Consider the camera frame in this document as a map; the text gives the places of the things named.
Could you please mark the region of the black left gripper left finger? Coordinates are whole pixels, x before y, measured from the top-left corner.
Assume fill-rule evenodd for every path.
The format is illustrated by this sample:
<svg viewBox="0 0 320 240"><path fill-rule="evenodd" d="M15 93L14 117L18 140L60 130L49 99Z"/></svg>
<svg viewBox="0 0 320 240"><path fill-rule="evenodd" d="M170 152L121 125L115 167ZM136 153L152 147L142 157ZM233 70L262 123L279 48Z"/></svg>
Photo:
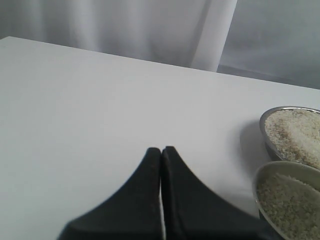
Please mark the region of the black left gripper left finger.
<svg viewBox="0 0 320 240"><path fill-rule="evenodd" d="M70 221L60 240L161 240L161 151L147 149L130 178L109 199Z"/></svg>

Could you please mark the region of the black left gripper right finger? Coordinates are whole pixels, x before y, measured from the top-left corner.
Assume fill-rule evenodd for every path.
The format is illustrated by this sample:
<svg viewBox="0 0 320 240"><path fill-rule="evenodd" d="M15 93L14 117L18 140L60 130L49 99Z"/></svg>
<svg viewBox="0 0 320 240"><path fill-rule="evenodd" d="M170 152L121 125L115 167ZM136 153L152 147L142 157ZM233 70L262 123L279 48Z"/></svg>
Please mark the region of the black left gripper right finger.
<svg viewBox="0 0 320 240"><path fill-rule="evenodd" d="M177 150L161 155L161 195L168 240L273 240L274 230L204 185Z"/></svg>

